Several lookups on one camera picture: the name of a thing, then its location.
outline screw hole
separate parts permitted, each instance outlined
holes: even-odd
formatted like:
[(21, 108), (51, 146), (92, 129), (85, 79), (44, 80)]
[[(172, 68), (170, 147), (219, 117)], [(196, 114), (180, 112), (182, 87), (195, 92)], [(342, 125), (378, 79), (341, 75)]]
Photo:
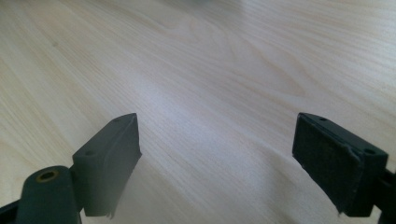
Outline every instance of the screw hole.
[(95, 152), (92, 151), (92, 150), (88, 150), (88, 151), (85, 152), (86, 156), (93, 156), (94, 154), (95, 154)]
[(364, 149), (364, 152), (367, 153), (367, 154), (370, 154), (370, 155), (374, 155), (375, 154), (375, 152), (373, 150), (369, 149), (369, 148)]
[(46, 171), (40, 175), (37, 176), (37, 178), (35, 179), (38, 183), (45, 183), (45, 182), (49, 182), (53, 179), (56, 178), (56, 176), (58, 176), (59, 172), (57, 170), (50, 170), (50, 171)]

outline black plastic part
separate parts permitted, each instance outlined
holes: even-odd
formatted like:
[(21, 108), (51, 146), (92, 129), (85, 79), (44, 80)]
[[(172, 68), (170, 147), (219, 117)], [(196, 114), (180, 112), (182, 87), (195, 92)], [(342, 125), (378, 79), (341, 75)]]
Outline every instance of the black plastic part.
[(380, 221), (396, 223), (396, 175), (386, 171), (375, 188), (375, 205), (382, 210)]
[(387, 153), (328, 119), (305, 113), (298, 116), (292, 152), (340, 213), (370, 216)]
[(9, 203), (0, 208), (0, 224), (14, 224), (20, 201)]
[(79, 224), (69, 169), (52, 166), (30, 175), (19, 202), (17, 224)]
[(78, 209), (87, 217), (113, 216), (141, 155), (136, 114), (110, 121), (73, 155)]

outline clamp jaw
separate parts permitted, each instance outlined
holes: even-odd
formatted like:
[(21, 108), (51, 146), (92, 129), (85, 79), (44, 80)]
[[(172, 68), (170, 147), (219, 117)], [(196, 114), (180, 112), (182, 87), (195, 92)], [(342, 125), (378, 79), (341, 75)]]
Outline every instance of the clamp jaw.
[(339, 213), (396, 223), (396, 177), (386, 169), (388, 154), (328, 119), (300, 113), (293, 157), (323, 189)]
[(0, 208), (0, 223), (80, 224), (82, 208), (87, 217), (113, 217), (141, 155), (136, 114), (113, 119), (73, 155), (70, 169), (30, 175), (21, 199)]

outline wooden table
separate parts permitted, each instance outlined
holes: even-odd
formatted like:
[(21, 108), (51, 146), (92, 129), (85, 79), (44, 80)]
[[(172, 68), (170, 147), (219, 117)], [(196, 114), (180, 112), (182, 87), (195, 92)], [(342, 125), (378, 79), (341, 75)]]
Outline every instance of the wooden table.
[(376, 223), (338, 216), (291, 156), (304, 111), (396, 170), (396, 2), (0, 0), (0, 204), (111, 119), (142, 159), (83, 223)]

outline wood grain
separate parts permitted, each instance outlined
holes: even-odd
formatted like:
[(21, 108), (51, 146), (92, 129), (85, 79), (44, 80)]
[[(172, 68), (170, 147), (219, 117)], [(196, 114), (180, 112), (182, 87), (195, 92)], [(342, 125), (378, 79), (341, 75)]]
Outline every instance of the wood grain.
[(396, 2), (0, 0), (0, 204), (136, 112), (116, 217), (83, 223), (375, 223), (337, 216), (291, 156), (304, 111), (396, 170)]

